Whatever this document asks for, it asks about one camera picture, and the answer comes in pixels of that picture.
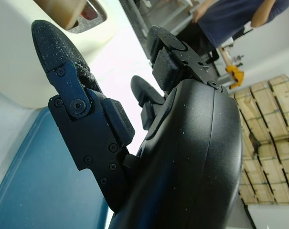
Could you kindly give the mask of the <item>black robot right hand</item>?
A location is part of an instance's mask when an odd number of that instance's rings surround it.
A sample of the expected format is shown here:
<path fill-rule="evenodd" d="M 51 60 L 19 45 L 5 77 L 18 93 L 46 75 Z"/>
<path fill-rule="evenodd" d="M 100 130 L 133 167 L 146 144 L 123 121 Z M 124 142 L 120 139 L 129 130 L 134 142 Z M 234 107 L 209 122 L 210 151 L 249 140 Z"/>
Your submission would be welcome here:
<path fill-rule="evenodd" d="M 69 38 L 35 20 L 32 39 L 57 91 L 49 110 L 75 165 L 92 171 L 113 211 L 110 228 L 226 227 L 242 166 L 239 109 L 189 45 L 162 27 L 149 30 L 152 73 L 165 95 L 132 77 L 147 130 L 133 155 L 135 130 L 121 103 L 102 93 Z"/>

